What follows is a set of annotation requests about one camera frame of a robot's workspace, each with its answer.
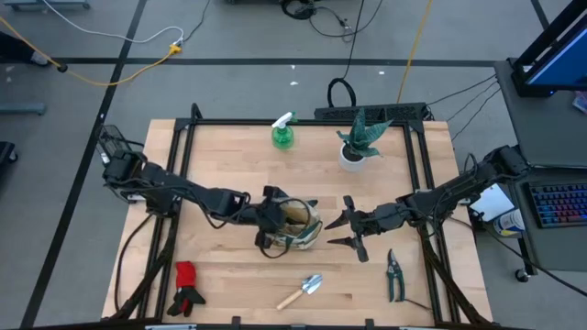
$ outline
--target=red glove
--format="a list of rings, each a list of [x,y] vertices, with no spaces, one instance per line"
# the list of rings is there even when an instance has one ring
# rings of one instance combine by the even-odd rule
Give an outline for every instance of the red glove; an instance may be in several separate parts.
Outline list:
[[[175,263],[177,278],[175,287],[177,292],[173,296],[173,305],[167,310],[167,315],[190,316],[195,303],[205,304],[205,299],[195,290],[195,267],[190,261]]]

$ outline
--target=white pot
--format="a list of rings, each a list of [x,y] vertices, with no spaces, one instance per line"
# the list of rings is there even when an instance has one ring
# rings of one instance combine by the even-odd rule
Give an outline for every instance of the white pot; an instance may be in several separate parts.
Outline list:
[[[345,148],[344,143],[342,144],[342,147],[340,147],[340,152],[338,153],[338,164],[340,165],[340,167],[349,172],[360,171],[363,168],[363,165],[365,164],[365,158],[363,157],[358,161],[350,161],[343,156],[343,148]]]

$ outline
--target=green spray bottle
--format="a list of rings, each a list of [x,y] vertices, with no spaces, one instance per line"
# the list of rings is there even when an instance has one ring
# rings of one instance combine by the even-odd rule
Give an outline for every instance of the green spray bottle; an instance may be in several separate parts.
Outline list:
[[[285,115],[282,115],[271,127],[273,127],[273,131],[271,132],[271,141],[273,142],[273,146],[277,149],[287,150],[294,145],[294,130],[287,126],[286,124],[289,121],[294,121],[295,112],[289,112]]]

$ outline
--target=trowel wooden handle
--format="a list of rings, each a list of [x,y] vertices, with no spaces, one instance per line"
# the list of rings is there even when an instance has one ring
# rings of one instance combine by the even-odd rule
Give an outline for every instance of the trowel wooden handle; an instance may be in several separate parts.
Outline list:
[[[287,307],[288,304],[293,303],[296,299],[300,298],[300,296],[304,293],[302,289],[292,293],[289,297],[285,298],[282,303],[277,305],[277,310],[280,311],[283,308]]]

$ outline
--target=yellow cable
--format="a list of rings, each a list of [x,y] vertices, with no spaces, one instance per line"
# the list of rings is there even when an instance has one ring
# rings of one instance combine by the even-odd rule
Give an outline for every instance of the yellow cable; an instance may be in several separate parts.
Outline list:
[[[33,45],[32,43],[30,43],[30,41],[26,40],[23,36],[20,35],[20,33],[18,33],[18,31],[16,29],[14,29],[10,23],[8,23],[2,16],[0,16],[0,22],[2,24],[4,24],[10,31],[12,31],[12,33],[15,34],[15,36],[17,36],[19,39],[21,39],[24,43],[26,43],[29,47],[31,47],[34,51],[36,51],[38,54],[40,54],[42,57],[44,57],[45,59],[47,59],[47,61],[49,61],[51,64],[55,65],[57,68],[61,67],[61,64],[59,64],[57,61],[55,61],[54,59],[51,58],[51,56],[45,54],[44,52],[42,52],[41,50],[39,50],[37,47],[35,47],[35,45]],[[90,83],[94,86],[103,86],[103,87],[107,87],[107,86],[116,86],[118,84],[121,83],[126,83],[129,82],[135,78],[137,78],[138,75],[140,75],[141,73],[145,72],[148,69],[154,68],[156,66],[158,66],[159,64],[165,62],[167,59],[169,59],[172,55],[175,55],[179,52],[182,51],[182,48],[177,46],[177,45],[170,45],[170,50],[167,53],[167,55],[165,55],[165,57],[163,57],[162,59],[154,62],[151,65],[148,65],[142,69],[140,69],[139,71],[135,72],[133,75],[131,75],[128,78],[125,78],[123,80],[120,80],[118,82],[95,82],[91,79],[85,78],[84,76],[82,76],[79,73],[76,73],[74,71],[68,70],[66,71],[66,73],[69,73],[70,75],[72,75],[73,77],[85,82],[85,83]]]
[[[424,29],[424,25],[426,24],[426,20],[428,19],[428,15],[430,14],[430,8],[432,7],[432,0],[428,0],[428,5],[426,5],[426,12],[424,13],[424,17],[422,17],[422,22],[420,22],[420,27],[418,27],[418,32],[415,34],[414,45],[412,46],[412,51],[410,52],[410,57],[407,60],[407,65],[405,66],[404,71],[404,78],[402,78],[402,84],[400,85],[400,92],[397,94],[397,101],[396,103],[400,103],[402,99],[402,91],[404,90],[404,84],[407,80],[407,74],[410,72],[410,67],[412,67],[412,59],[415,56],[415,50],[418,48],[418,42],[420,41],[420,36],[422,36],[422,30]]]

